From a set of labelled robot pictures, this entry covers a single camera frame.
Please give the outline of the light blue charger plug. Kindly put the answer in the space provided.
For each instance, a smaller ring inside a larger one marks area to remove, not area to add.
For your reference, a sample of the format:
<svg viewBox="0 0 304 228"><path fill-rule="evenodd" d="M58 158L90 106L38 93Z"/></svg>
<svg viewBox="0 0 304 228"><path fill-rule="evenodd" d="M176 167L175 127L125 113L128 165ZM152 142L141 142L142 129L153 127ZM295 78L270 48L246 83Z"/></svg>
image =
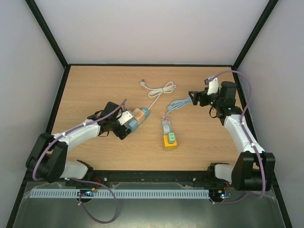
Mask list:
<svg viewBox="0 0 304 228"><path fill-rule="evenodd" d="M127 128L130 129L131 131L135 131L138 127L138 123L135 119L131 120L128 125L127 125Z"/></svg>

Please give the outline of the orange dragon cube adapter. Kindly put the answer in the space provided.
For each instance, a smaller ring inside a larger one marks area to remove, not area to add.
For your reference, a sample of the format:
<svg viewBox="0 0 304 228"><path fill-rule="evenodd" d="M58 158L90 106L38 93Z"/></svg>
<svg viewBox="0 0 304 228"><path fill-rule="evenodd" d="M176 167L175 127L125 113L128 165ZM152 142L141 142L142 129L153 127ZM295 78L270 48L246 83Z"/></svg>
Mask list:
<svg viewBox="0 0 304 228"><path fill-rule="evenodd" d="M145 112L139 108L133 110L133 115L138 124L141 124L145 120Z"/></svg>

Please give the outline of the teal power strip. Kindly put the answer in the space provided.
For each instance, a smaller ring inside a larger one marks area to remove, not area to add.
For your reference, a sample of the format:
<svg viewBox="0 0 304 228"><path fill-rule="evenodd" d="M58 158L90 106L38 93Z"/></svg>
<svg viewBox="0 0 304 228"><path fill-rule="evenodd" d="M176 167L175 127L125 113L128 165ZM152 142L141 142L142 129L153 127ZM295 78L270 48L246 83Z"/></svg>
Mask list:
<svg viewBox="0 0 304 228"><path fill-rule="evenodd" d="M148 108L136 108L133 110L134 118L127 124L127 129L131 132L137 130L137 128L149 117L150 110Z"/></svg>

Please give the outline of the light blue power strip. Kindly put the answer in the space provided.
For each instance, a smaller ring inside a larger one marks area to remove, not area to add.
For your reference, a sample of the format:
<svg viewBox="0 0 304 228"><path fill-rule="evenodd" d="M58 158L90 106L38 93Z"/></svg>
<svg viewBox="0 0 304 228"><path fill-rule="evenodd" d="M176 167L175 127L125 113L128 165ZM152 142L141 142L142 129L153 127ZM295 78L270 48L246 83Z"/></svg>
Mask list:
<svg viewBox="0 0 304 228"><path fill-rule="evenodd" d="M162 129L163 129L163 134L168 135L171 133L171 122L170 120L162 120Z"/></svg>

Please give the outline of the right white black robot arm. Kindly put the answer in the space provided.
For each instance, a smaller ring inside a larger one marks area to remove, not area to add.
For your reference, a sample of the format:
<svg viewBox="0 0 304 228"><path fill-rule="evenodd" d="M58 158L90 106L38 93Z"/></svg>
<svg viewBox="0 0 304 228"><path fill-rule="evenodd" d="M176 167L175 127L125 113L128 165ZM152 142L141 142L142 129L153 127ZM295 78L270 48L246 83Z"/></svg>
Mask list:
<svg viewBox="0 0 304 228"><path fill-rule="evenodd" d="M212 163L207 174L208 183L218 186L223 180L231 183L236 190L269 191L275 167L275 157L266 153L258 144L247 126L242 110L236 106L237 85L216 79L209 82L204 91L190 91L194 105L209 105L216 110L218 118L229 132L239 152L235 165Z"/></svg>

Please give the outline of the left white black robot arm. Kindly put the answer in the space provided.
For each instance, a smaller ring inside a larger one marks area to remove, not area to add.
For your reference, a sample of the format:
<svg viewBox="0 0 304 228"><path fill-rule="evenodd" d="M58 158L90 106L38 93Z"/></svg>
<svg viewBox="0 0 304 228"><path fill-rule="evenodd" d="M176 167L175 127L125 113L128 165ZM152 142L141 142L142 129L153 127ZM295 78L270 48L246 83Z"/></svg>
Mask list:
<svg viewBox="0 0 304 228"><path fill-rule="evenodd" d="M91 166L87 163L67 159L68 153L89 139L113 132L121 140L130 130L126 125L134 119L125 104L108 102L103 110L88 116L79 125L61 133L42 133L27 161L26 168L35 181L53 183L57 179L83 179Z"/></svg>

